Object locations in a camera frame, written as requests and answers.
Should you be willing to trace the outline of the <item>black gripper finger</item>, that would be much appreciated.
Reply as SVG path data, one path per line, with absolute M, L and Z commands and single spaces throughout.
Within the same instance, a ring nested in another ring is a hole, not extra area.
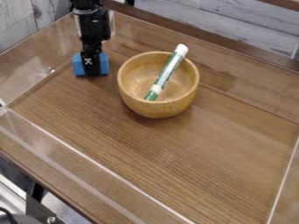
M 81 51 L 83 68 L 87 76 L 101 75 L 102 45 L 85 45 Z

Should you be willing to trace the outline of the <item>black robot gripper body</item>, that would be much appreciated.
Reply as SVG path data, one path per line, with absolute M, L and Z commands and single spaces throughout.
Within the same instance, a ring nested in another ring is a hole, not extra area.
M 74 0 L 73 10 L 79 24 L 79 38 L 85 48 L 101 48 L 111 39 L 109 9 L 101 0 Z

